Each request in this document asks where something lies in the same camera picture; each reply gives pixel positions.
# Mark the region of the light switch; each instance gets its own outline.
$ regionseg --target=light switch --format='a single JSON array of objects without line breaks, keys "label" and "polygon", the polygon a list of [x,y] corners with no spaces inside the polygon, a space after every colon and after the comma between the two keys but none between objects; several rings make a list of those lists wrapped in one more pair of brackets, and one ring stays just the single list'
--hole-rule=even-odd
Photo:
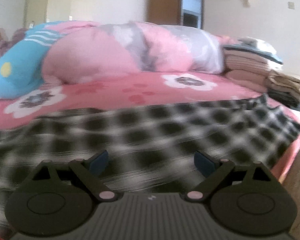
[{"label": "light switch", "polygon": [[288,8],[294,10],[294,2],[288,2]]}]

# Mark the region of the white flower pattern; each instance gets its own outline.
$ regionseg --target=white flower pattern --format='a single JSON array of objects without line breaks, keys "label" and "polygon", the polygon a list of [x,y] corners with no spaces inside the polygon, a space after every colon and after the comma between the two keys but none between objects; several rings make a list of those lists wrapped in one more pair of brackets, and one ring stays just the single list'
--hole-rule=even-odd
[{"label": "white flower pattern", "polygon": [[191,74],[162,75],[167,86],[173,88],[192,88],[198,91],[210,91],[217,86],[216,83],[202,80]]},{"label": "white flower pattern", "polygon": [[65,99],[66,95],[61,94],[61,90],[62,87],[34,90],[7,106],[3,112],[5,114],[13,114],[13,117],[16,119],[31,115],[44,106],[52,106]]}]

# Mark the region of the pink bedsheet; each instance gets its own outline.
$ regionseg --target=pink bedsheet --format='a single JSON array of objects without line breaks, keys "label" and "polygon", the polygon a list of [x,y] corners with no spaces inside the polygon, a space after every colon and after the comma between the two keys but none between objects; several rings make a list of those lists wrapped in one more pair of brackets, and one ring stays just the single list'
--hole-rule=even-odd
[{"label": "pink bedsheet", "polygon": [[[244,99],[259,93],[235,85],[228,79],[203,73],[141,72],[123,78],[77,85],[44,85],[17,100],[0,100],[0,129],[11,129],[29,123],[39,115],[64,109],[93,107],[102,110],[138,105],[187,103]],[[280,103],[270,99],[273,107]],[[284,107],[296,121],[300,117]],[[300,136],[279,160],[272,172],[280,182],[286,177],[297,152]]]}]

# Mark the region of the black and white checkered blanket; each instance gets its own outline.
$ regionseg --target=black and white checkered blanket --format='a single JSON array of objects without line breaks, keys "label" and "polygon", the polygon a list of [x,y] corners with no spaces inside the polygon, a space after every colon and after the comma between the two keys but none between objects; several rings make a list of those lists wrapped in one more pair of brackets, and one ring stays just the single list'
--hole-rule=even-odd
[{"label": "black and white checkered blanket", "polygon": [[11,192],[42,160],[68,162],[108,150],[103,182],[117,191],[183,192],[199,184],[193,153],[272,168],[300,125],[267,96],[245,100],[140,106],[102,112],[66,110],[0,131],[0,236]]}]

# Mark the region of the blue pillow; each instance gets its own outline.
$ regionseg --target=blue pillow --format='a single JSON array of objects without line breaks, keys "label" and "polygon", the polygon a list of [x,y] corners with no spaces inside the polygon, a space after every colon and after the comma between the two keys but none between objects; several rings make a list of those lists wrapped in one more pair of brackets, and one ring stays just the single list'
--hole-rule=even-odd
[{"label": "blue pillow", "polygon": [[44,29],[41,24],[26,32],[26,37],[0,58],[0,98],[15,99],[43,84],[41,65],[50,47],[64,35]]}]

